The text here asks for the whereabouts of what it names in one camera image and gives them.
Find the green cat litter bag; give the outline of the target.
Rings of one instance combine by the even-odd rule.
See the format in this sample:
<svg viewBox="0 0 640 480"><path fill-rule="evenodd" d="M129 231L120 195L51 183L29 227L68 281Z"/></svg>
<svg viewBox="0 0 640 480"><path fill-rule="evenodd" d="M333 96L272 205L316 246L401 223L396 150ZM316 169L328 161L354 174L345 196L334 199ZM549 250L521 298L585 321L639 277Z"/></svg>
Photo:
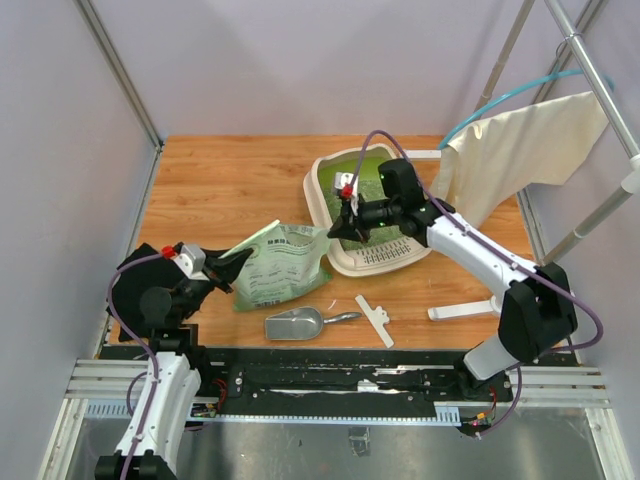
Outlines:
<svg viewBox="0 0 640 480"><path fill-rule="evenodd" d="M324 228L275 220L224 257L250 249L233 283L233 309L246 312L288 302L323 286L331 275L321 266L331 239Z"/></svg>

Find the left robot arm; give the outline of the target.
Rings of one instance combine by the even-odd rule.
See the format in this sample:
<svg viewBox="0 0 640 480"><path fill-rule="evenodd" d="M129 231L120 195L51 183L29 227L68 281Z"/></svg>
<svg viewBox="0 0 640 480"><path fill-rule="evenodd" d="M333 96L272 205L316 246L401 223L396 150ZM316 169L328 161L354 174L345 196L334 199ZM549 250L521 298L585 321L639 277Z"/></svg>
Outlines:
<svg viewBox="0 0 640 480"><path fill-rule="evenodd" d="M250 247L207 250L179 242L160 250L144 243L118 267L107 312L125 338L147 355L129 425L111 455L98 459L97 479L174 479L179 446L196 396L228 388L211 365L198 329L185 325L214 290L231 293Z"/></svg>

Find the metal litter scoop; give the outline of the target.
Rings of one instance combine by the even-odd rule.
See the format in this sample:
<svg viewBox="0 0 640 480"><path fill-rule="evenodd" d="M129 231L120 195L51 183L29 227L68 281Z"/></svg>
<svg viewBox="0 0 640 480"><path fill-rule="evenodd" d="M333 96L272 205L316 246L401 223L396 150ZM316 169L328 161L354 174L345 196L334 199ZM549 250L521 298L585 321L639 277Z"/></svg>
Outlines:
<svg viewBox="0 0 640 480"><path fill-rule="evenodd" d="M265 319L265 336L272 341L303 341L316 338L325 325L361 318L360 312L326 317L313 307L298 307Z"/></svg>

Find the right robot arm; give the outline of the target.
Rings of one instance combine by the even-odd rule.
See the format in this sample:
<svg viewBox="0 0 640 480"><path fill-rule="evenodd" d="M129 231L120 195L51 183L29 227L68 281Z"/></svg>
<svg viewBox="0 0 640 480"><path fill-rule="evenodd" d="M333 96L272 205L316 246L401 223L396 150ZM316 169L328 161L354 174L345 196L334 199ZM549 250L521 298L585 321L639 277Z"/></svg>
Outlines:
<svg viewBox="0 0 640 480"><path fill-rule="evenodd" d="M356 174L335 174L333 193L341 207L329 237L365 243L373 229L396 226L404 236L463 267L499 302L496 334L469 350L452 377L460 397L477 399L497 373L533 361L576 330L561 267L540 267L481 234L453 207L427 193L408 161L385 161L378 174L384 197L374 201L358 192Z"/></svg>

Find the white plastic bag clip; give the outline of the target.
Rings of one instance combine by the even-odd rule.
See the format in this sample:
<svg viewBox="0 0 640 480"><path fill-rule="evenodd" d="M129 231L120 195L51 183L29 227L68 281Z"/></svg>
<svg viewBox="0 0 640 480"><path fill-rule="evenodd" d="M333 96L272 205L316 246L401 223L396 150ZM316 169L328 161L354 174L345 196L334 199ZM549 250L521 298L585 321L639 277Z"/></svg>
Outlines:
<svg viewBox="0 0 640 480"><path fill-rule="evenodd" d="M393 347L394 341L386 330L386 325L390 322L387 311L381 306L371 307L363 295L357 295L355 301L369 320L384 346L386 348Z"/></svg>

